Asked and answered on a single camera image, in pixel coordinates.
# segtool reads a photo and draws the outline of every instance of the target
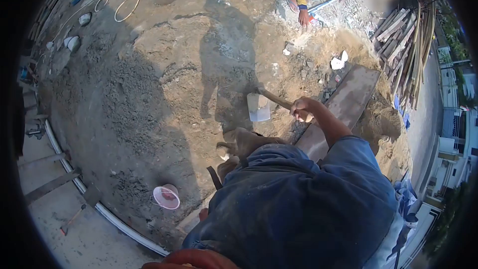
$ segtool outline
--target dirt ground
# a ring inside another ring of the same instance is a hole
[[[176,225],[214,191],[206,167],[221,163],[215,147],[224,132],[245,127],[295,143],[306,129],[274,103],[271,120],[250,122],[246,95],[256,85],[290,101],[325,101],[337,88],[335,76],[343,78],[353,63],[379,69],[364,41],[367,29],[304,32],[278,16],[278,0],[230,0],[230,6],[218,0],[168,6],[140,0],[131,17],[117,23],[113,14],[122,1],[110,0],[85,27],[76,19],[94,4],[73,17],[55,44],[73,26],[69,36],[79,35],[82,43],[76,53],[44,49],[42,107],[86,185],[97,186],[104,205],[125,223],[170,250],[185,236]],[[128,1],[119,17],[133,6]],[[78,8],[63,0],[42,48]],[[355,23],[371,23],[367,15]],[[295,44],[289,56],[283,54],[286,41]],[[350,61],[332,73],[329,62],[343,50]],[[354,132],[370,142],[382,172],[395,180],[411,166],[387,88],[379,83]],[[165,183],[179,191],[176,210],[150,202],[152,190]]]

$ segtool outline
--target bucket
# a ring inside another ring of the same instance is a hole
[[[165,184],[163,186],[156,187],[152,191],[152,196],[158,203],[157,205],[165,209],[174,210],[179,207],[178,190],[174,185]]]

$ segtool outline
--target road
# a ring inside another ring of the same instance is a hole
[[[440,93],[440,80],[438,76],[438,54],[436,41],[432,44],[433,55],[428,57],[424,69],[425,84],[421,85],[418,110],[410,114],[410,128],[408,142],[413,160],[412,186],[418,193],[420,184],[425,176],[430,174],[434,158],[433,145],[436,135],[441,134],[443,126],[443,101]]]

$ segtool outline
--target stack of wood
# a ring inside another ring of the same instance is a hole
[[[35,42],[38,40],[43,24],[45,23],[46,19],[52,12],[52,9],[57,2],[58,0],[45,0],[45,3],[35,17],[35,23],[33,24],[32,29],[30,29],[28,39]]]
[[[387,75],[403,110],[417,110],[420,85],[424,83],[423,69],[427,63],[435,27],[436,3],[427,0],[425,6],[417,0],[416,11],[400,9],[392,11],[377,29],[371,40],[380,41],[378,51]]]

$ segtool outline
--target wooden handle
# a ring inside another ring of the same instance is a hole
[[[257,89],[258,93],[260,93],[264,97],[268,98],[272,102],[279,104],[280,106],[284,107],[285,109],[290,110],[292,108],[292,102],[276,96],[275,94],[266,90],[264,87],[258,86],[256,89]],[[305,110],[298,110],[297,112],[299,113],[299,116],[302,119],[305,119],[306,123],[309,123],[314,118],[314,116],[312,114],[308,113]]]

